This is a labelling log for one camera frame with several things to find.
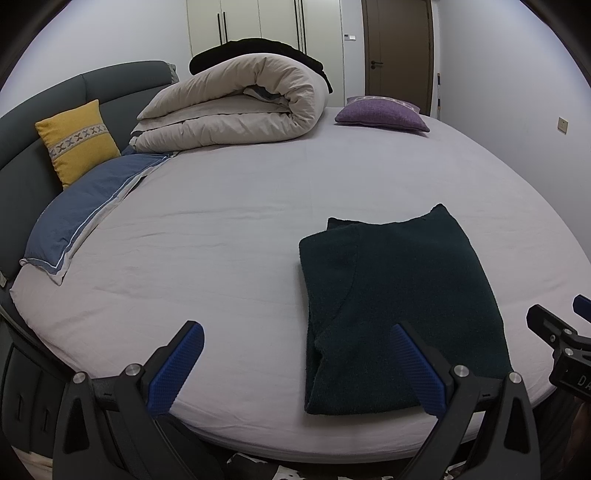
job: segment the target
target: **wall socket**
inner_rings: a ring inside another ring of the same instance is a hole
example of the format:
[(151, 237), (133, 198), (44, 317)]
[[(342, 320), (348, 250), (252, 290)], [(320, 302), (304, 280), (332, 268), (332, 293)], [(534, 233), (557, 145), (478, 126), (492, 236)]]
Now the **wall socket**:
[(566, 132), (569, 130), (569, 123), (562, 117), (558, 118), (558, 130), (566, 135)]

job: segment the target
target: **rolled comforter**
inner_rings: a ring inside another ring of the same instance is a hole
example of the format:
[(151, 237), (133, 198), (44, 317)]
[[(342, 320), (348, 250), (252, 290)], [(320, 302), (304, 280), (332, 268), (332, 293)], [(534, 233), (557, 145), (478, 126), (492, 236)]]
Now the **rolled comforter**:
[(296, 60), (243, 55), (160, 91), (139, 114), (130, 144), (162, 153), (290, 140), (314, 128), (328, 95), (324, 79)]

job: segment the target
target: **dark green sweater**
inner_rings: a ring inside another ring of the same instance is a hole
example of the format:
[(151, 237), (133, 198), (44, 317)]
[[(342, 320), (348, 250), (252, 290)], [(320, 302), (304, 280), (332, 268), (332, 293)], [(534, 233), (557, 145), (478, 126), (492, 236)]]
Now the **dark green sweater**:
[(470, 241), (443, 205), (408, 222), (329, 220), (300, 242), (309, 298), (308, 413), (345, 415), (418, 405), (389, 344), (410, 322), (452, 364), (502, 378), (503, 322)]

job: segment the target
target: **gray upholstered headboard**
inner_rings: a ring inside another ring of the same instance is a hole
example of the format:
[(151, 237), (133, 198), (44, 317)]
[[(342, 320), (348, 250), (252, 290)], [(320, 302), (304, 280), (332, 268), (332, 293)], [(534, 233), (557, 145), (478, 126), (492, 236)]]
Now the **gray upholstered headboard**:
[(37, 218), (61, 192), (35, 122), (97, 99), (123, 150), (137, 115), (174, 72), (163, 61), (138, 61), (83, 73), (29, 98), (0, 118), (0, 273), (16, 277)]

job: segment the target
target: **metal bolt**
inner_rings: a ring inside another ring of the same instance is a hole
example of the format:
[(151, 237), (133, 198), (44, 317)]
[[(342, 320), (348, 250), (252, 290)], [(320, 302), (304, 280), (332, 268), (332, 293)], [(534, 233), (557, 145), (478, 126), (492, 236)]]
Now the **metal bolt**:
[(521, 375), (517, 372), (511, 372), (509, 374), (509, 380), (511, 380), (513, 383), (521, 383), (521, 381), (523, 380), (521, 378)]
[(72, 381), (75, 384), (79, 384), (82, 383), (84, 380), (86, 380), (86, 374), (84, 372), (78, 372), (76, 375), (74, 375), (74, 377), (72, 378)]
[(460, 378), (467, 377), (470, 375), (470, 370), (465, 365), (456, 365), (453, 367), (453, 372)]
[(139, 371), (142, 370), (142, 366), (138, 364), (131, 364), (125, 367), (125, 375), (129, 377), (135, 377)]

